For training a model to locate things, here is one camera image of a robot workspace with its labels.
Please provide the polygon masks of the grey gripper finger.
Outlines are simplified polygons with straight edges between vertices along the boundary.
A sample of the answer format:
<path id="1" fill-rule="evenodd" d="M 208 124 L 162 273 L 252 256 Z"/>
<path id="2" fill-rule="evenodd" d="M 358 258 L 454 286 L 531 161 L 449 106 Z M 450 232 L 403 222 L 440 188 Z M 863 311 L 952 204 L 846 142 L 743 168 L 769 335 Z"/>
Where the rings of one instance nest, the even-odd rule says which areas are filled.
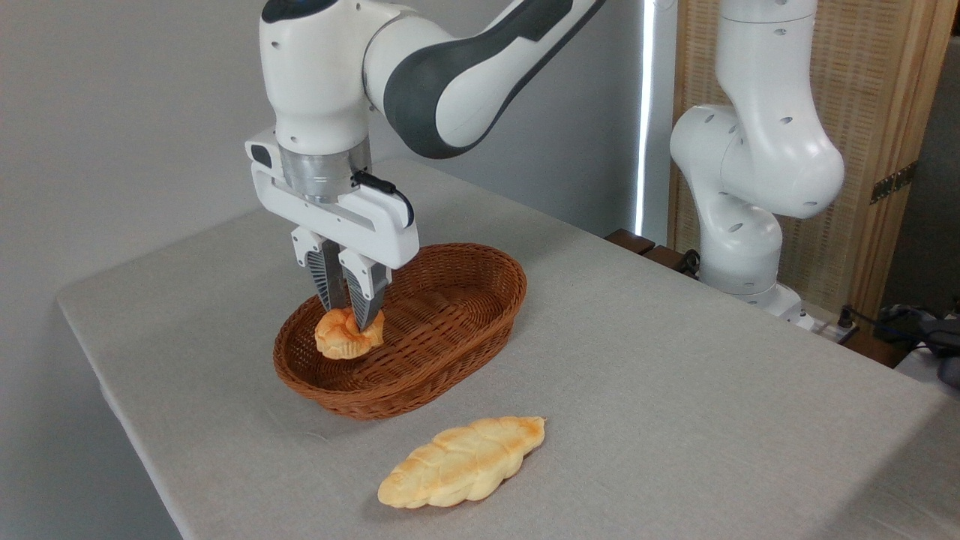
<path id="1" fill-rule="evenodd" d="M 338 257 L 358 329 L 366 331 L 380 314 L 391 269 L 349 248 L 341 250 Z"/>
<path id="2" fill-rule="evenodd" d="M 294 229 L 291 237 L 298 264 L 309 271 L 323 308 L 345 308 L 349 299 L 339 260 L 341 246 L 303 226 Z"/>

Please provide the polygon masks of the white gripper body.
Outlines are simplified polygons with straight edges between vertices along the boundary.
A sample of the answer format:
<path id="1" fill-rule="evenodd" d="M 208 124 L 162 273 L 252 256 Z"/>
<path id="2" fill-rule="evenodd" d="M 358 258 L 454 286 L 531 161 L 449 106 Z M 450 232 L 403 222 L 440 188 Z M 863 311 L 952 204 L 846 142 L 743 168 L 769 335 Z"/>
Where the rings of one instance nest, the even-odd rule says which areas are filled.
<path id="1" fill-rule="evenodd" d="M 372 187 L 358 187 L 332 204 L 319 204 L 290 187 L 274 131 L 255 134 L 244 144 L 251 160 L 256 195 L 267 211 L 343 248 L 391 269 L 405 266 L 419 252 L 419 233 L 401 199 Z"/>

